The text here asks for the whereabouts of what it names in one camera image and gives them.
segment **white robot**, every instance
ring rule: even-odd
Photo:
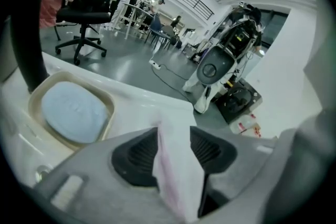
[[[232,75],[240,76],[248,61],[247,53],[261,48],[262,33],[261,12],[249,4],[240,2],[239,7],[226,17],[218,44],[209,47],[183,86],[185,92],[192,92],[199,81],[206,86],[194,105],[198,113],[207,111],[211,99]]]

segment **white wall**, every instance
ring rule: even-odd
[[[187,8],[177,0],[165,0],[165,5],[160,6],[160,10],[170,16],[171,19],[178,15],[182,16],[181,23],[188,28],[196,28],[200,26],[200,19],[194,13],[194,10]]]
[[[246,77],[263,98],[254,111],[263,137],[279,136],[322,108],[303,71],[313,46],[316,20],[316,11],[292,8],[267,54]]]

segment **table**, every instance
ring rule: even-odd
[[[134,18],[134,15],[135,15],[137,12],[140,11],[141,13],[144,13],[146,16],[150,16],[150,17],[154,18],[151,14],[149,14],[148,12],[145,12],[144,10],[142,10],[142,9],[139,8],[139,7],[136,7],[136,6],[134,6],[134,5],[131,5],[131,4],[129,4],[129,3],[125,3],[125,2],[120,2],[120,3],[121,3],[121,4],[124,4],[124,8],[123,8],[122,11],[119,13],[118,18],[117,18],[117,20],[115,21],[115,23],[114,23],[114,25],[113,25],[112,31],[114,31],[114,29],[115,29],[115,27],[116,27],[116,25],[117,25],[117,23],[119,22],[120,19],[125,19],[125,20],[127,20],[129,23],[128,23],[128,27],[127,27],[127,31],[126,31],[125,39],[128,38],[128,35],[129,35],[129,33],[130,33],[130,28],[131,28],[132,22],[135,22],[135,23],[136,23],[136,21],[133,21],[133,18]],[[131,16],[131,18],[127,18],[127,17],[121,16],[121,15],[123,14],[125,8],[127,8],[127,7],[131,7],[131,8],[132,8],[132,11],[133,11],[133,12],[132,12],[132,16]],[[148,26],[148,25],[145,25],[145,24],[143,23],[144,19],[145,19],[145,17],[143,18],[143,20],[141,20],[140,25]]]
[[[42,56],[49,74],[68,71],[113,97],[116,113],[107,138],[151,128],[155,126],[153,119],[160,118],[158,115],[173,123],[196,126],[193,105],[187,101],[106,78],[44,52]],[[40,131],[29,115],[29,98],[27,84],[17,68],[2,85],[0,109],[4,111],[5,126],[2,146],[7,149],[8,162],[17,179],[33,187],[37,167],[43,165],[52,170],[74,151],[52,135]]]
[[[157,43],[158,43],[160,37],[163,38],[163,41],[161,42],[160,47],[161,47],[161,45],[163,45],[163,47],[164,47],[164,45],[166,45],[166,42],[167,42],[168,40],[169,40],[169,42],[170,42],[170,40],[171,40],[171,37],[168,36],[168,35],[166,35],[165,33],[156,32],[156,31],[151,30],[150,33],[148,34],[147,38],[146,38],[145,43],[147,42],[148,37],[150,36],[151,33],[154,33],[154,34],[155,34],[155,36],[154,36],[154,38],[152,39],[152,42],[151,42],[151,44],[152,44],[152,43],[156,40],[154,49],[156,48]]]

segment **sponge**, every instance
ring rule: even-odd
[[[104,103],[82,86],[59,82],[42,98],[42,114],[59,134],[77,143],[93,143],[108,119]]]

